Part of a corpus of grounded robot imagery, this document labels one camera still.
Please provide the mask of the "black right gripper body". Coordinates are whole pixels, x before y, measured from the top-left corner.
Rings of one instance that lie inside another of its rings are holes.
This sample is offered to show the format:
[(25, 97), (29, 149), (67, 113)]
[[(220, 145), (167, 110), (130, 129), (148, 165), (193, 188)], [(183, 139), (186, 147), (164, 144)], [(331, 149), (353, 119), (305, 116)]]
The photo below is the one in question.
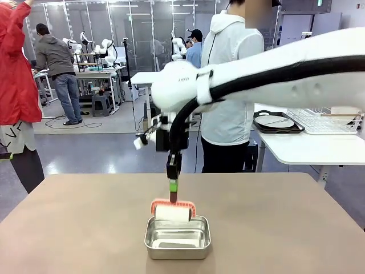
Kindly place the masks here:
[(181, 153), (189, 147), (189, 131), (183, 130), (170, 139), (170, 132), (162, 129), (156, 130), (156, 151)]

